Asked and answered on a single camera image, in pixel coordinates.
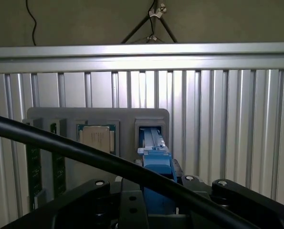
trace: corrugated metal wall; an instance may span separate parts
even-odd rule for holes
[[[0,74],[0,115],[21,121],[32,106],[165,108],[187,175],[284,204],[284,70]],[[0,226],[28,211],[24,151],[0,138]]]

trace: blue connector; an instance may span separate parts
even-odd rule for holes
[[[137,153],[143,156],[143,167],[159,173],[169,179],[177,181],[176,172],[172,164],[171,153],[165,145],[160,131],[155,127],[143,129],[143,148]],[[148,214],[175,214],[175,203],[148,188],[144,189],[144,198]]]

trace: screw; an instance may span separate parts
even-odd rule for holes
[[[226,186],[228,183],[223,181],[223,180],[220,180],[220,181],[218,181],[218,184],[220,184],[222,186]]]
[[[104,181],[101,181],[101,180],[99,180],[99,181],[96,181],[96,183],[95,183],[97,186],[101,186],[101,185],[103,185],[104,184]]]
[[[185,177],[185,179],[186,179],[186,180],[193,180],[194,178],[191,177],[191,176],[187,176],[187,177]]]

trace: black cable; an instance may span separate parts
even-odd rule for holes
[[[151,34],[149,35],[149,37],[151,37],[152,35],[155,34],[155,32],[154,32],[154,30],[153,30],[153,24],[152,24],[152,20],[151,20],[151,17],[150,17],[150,13],[149,13],[149,12],[151,11],[151,9],[153,8],[153,6],[155,5],[156,1],[157,1],[157,0],[153,0],[152,4],[151,4],[151,6],[150,6],[150,8],[149,8],[149,10],[148,10],[148,17],[149,17],[149,21],[150,21],[150,25],[151,25]]]
[[[34,16],[32,15],[31,11],[29,10],[28,0],[25,0],[25,5],[26,5],[27,12],[29,13],[29,15],[32,17],[32,19],[34,21],[34,26],[33,26],[33,30],[32,30],[32,42],[33,42],[34,46],[37,46],[36,41],[35,41],[35,32],[36,32],[36,28],[37,28],[37,21],[34,18]]]
[[[70,159],[103,169],[141,184],[144,187],[188,206],[194,212],[224,228],[258,228],[245,219],[220,207],[211,200],[186,189],[166,177],[68,138],[1,116],[0,136],[58,153]]]

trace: wall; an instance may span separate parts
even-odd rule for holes
[[[112,44],[144,17],[152,0],[29,0],[38,45]],[[282,42],[284,0],[164,0],[164,16],[179,42]],[[0,0],[0,46],[32,45],[24,0]],[[150,24],[132,41],[150,34]],[[157,23],[157,36],[170,42]]]

